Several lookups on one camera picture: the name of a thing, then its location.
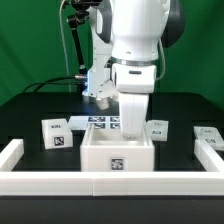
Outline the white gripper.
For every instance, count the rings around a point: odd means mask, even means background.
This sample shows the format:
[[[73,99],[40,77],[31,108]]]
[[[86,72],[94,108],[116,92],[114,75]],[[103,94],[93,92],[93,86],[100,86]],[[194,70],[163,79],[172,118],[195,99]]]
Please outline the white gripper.
[[[118,92],[121,133],[126,137],[138,137],[144,128],[149,94],[154,91],[156,66],[114,63],[112,75]]]

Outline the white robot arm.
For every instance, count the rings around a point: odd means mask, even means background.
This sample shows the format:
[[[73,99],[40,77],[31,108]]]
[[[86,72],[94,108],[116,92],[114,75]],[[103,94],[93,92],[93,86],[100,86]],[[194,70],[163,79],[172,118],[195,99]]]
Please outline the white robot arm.
[[[106,109],[119,101],[121,133],[142,133],[163,49],[183,34],[180,0],[101,0],[89,9],[93,64],[84,94]]]

